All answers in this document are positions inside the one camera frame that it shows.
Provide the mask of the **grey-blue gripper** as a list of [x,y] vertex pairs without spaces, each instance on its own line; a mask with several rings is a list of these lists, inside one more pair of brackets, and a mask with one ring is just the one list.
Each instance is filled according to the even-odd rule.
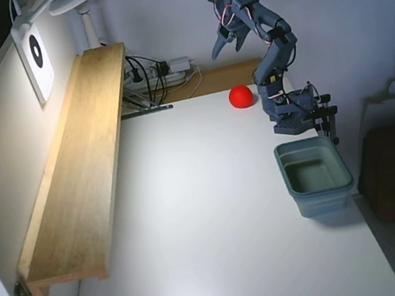
[[235,36],[236,52],[241,50],[250,31],[254,31],[258,36],[260,36],[260,32],[252,17],[253,4],[258,0],[213,0],[213,2],[215,16],[222,25],[222,27],[218,27],[216,43],[211,52],[211,59],[216,60],[228,42],[228,31],[233,32]]

